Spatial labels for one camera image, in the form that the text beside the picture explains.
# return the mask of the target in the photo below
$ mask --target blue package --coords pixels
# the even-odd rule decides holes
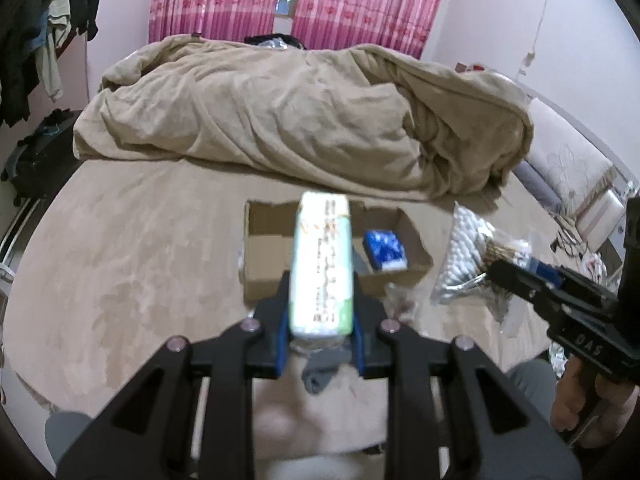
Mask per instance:
[[[529,272],[533,272],[543,280],[553,283],[556,288],[561,288],[564,283],[564,280],[560,277],[560,274],[558,274],[555,267],[545,264],[535,258],[532,258],[529,262]]]
[[[404,270],[404,247],[393,231],[371,230],[364,233],[364,249],[375,270]]]

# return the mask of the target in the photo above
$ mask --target cardboard box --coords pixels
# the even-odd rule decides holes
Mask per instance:
[[[397,207],[367,207],[359,200],[349,200],[353,247],[360,255],[360,285],[369,296],[384,296],[385,285],[396,283],[414,286],[429,272],[433,259],[425,250],[420,234],[407,214]],[[276,293],[293,256],[293,237],[298,202],[280,204],[247,202],[244,207],[244,265],[242,280],[244,299],[255,302]],[[404,245],[408,268],[375,271],[369,263],[362,239],[370,229],[390,230]]]

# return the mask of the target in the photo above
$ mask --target hand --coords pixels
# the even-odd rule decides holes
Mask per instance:
[[[564,376],[556,389],[556,400],[551,408],[551,426],[556,431],[573,430],[578,425],[578,414],[586,402],[586,394],[578,375],[582,361],[572,356],[566,364]],[[630,383],[614,384],[601,375],[596,377],[596,393],[608,400],[610,406],[578,441],[585,448],[606,446],[625,428],[633,413],[638,387]]]

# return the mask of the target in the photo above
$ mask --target gray pants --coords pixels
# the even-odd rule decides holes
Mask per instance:
[[[534,359],[513,367],[506,375],[548,421],[556,398],[556,374],[551,365]],[[89,423],[91,418],[84,413],[60,412],[49,417],[45,426],[45,440],[56,464],[60,463],[66,450]]]
[[[556,400],[557,380],[551,365],[542,359],[533,359],[514,366],[506,375],[548,422]]]

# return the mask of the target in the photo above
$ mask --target black bag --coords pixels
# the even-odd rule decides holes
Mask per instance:
[[[79,111],[53,110],[36,131],[19,140],[9,155],[0,180],[10,180],[23,198],[53,198],[80,166],[73,153],[74,124]]]

